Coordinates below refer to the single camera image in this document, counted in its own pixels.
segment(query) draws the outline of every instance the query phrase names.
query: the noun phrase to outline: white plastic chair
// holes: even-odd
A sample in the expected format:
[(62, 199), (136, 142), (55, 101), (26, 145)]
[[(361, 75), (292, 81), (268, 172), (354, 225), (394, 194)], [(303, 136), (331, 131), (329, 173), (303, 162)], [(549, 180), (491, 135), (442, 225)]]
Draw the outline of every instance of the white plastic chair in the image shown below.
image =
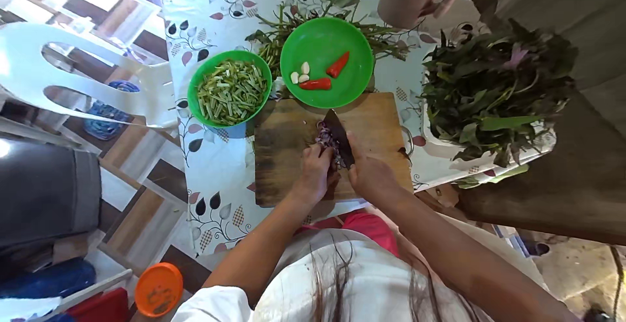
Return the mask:
[[(139, 79), (140, 92), (119, 91), (96, 80), (57, 69), (43, 58), (48, 43), (63, 43), (95, 54)], [(94, 42), (50, 25), (16, 22), (0, 27), (0, 85), (17, 100), (55, 113), (114, 121), (60, 106), (48, 99), (48, 86), (63, 86), (86, 94), (131, 115), (142, 115), (151, 128), (176, 124), (174, 88), (169, 64), (147, 66), (116, 54)]]

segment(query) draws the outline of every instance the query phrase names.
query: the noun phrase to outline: orange plastic container lid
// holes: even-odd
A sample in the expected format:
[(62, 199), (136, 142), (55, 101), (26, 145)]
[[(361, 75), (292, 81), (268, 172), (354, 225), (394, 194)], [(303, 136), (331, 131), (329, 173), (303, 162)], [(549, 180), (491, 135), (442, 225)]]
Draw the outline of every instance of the orange plastic container lid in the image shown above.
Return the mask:
[(135, 288), (135, 304), (141, 314), (161, 317), (176, 307), (183, 295), (183, 275), (176, 266), (161, 262), (145, 270)]

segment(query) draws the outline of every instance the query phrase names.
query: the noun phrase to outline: knife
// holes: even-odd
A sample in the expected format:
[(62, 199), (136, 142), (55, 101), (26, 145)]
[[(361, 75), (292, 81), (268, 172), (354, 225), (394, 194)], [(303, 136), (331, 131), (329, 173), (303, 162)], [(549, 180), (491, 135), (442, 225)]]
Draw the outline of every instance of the knife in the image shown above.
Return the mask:
[(324, 117), (324, 124), (331, 130), (331, 136), (339, 144), (339, 155), (344, 160), (346, 168), (350, 168), (354, 164), (354, 156), (352, 155), (352, 148), (348, 141), (348, 135), (346, 135), (346, 129), (341, 125), (341, 121), (337, 117), (337, 113), (334, 110), (328, 110)]

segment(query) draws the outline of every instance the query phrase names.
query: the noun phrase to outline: cutting board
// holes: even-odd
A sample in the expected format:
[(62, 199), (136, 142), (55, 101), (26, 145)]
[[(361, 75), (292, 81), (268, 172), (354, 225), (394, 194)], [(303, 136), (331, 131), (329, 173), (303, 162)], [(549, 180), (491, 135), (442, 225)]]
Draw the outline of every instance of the cutting board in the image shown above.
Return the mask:
[[(385, 161), (402, 187), (412, 191), (410, 163), (398, 150), (403, 134), (393, 93), (368, 93), (335, 111), (341, 124), (358, 137), (370, 157)], [(302, 150), (315, 143), (317, 121), (327, 110), (295, 100), (270, 101), (257, 118), (254, 131), (256, 199), (261, 207), (274, 207), (285, 197), (302, 171)], [(325, 200), (359, 198), (350, 186), (348, 171)]]

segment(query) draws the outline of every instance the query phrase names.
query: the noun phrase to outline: person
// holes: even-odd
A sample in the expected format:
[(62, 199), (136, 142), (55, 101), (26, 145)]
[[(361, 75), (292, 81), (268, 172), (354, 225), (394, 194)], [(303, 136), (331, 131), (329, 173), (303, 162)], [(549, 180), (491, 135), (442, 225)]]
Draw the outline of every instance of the person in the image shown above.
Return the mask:
[(316, 144), (303, 151), (302, 175), (285, 199), (172, 321), (579, 321), (532, 279), (403, 189), (355, 135), (349, 132), (348, 139), (354, 191), (397, 224), (426, 262), (398, 259), (393, 233), (373, 214), (348, 214), (341, 229), (302, 228), (332, 180), (333, 150)]

